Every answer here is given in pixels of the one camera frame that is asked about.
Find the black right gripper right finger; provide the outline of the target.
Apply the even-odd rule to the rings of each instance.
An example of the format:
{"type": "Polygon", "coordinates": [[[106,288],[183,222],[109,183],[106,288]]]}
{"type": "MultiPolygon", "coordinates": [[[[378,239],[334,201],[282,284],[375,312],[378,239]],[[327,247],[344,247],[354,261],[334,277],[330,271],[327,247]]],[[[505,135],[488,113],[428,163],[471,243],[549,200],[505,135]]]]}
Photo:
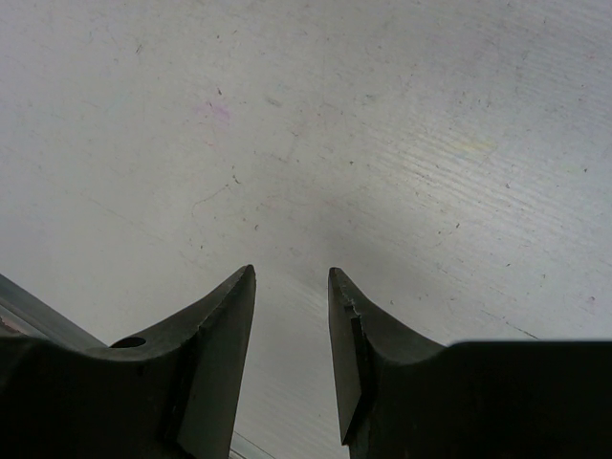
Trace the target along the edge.
{"type": "Polygon", "coordinates": [[[606,340],[437,343],[328,276],[339,436],[354,458],[607,458],[606,340]]]}

